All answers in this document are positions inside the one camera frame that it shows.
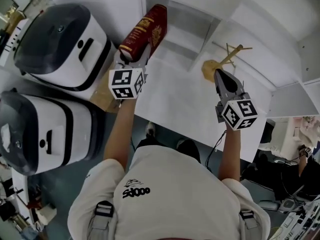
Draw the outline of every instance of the white appliance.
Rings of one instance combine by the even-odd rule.
[[[83,103],[3,92],[0,100],[0,154],[30,176],[99,153],[104,115]]]
[[[33,21],[20,21],[0,56],[0,65],[89,100],[115,52],[85,6],[61,4]]]

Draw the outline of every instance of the white t-shirt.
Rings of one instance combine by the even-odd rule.
[[[240,182],[220,181],[194,158],[168,147],[138,148],[127,174],[114,159],[91,169],[70,209],[73,240],[86,239],[97,203],[112,197],[115,240],[239,240],[241,209],[259,217],[265,239],[270,232],[268,214]]]

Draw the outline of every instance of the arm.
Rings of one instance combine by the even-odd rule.
[[[299,161],[299,177],[301,177],[301,174],[304,171],[306,166],[307,166],[307,157],[305,155],[302,155]]]
[[[130,151],[136,101],[136,99],[127,99],[122,103],[104,148],[103,159],[115,159],[124,169],[126,169]]]
[[[222,161],[220,163],[218,179],[234,179],[240,181],[240,130],[233,131],[226,124],[226,136],[223,148]]]

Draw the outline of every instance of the sneaker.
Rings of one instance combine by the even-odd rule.
[[[153,122],[148,122],[148,124],[145,127],[145,136],[147,138],[156,137],[156,126]]]
[[[181,139],[179,139],[178,140],[178,143],[176,144],[176,150],[179,148],[179,146],[182,144],[182,143],[184,143],[186,141],[186,139],[184,139],[184,138],[181,138]]]

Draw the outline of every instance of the wooden block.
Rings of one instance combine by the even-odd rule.
[[[223,68],[219,62],[211,59],[211,60],[206,60],[203,63],[201,70],[202,70],[204,78],[209,80],[210,82],[214,83],[215,82],[214,74],[216,72],[216,69],[223,70]]]
[[[90,98],[90,102],[98,106],[105,112],[118,113],[119,100],[115,100],[111,91],[109,90],[109,70],[114,68],[114,63],[108,68],[102,77],[98,87]]]

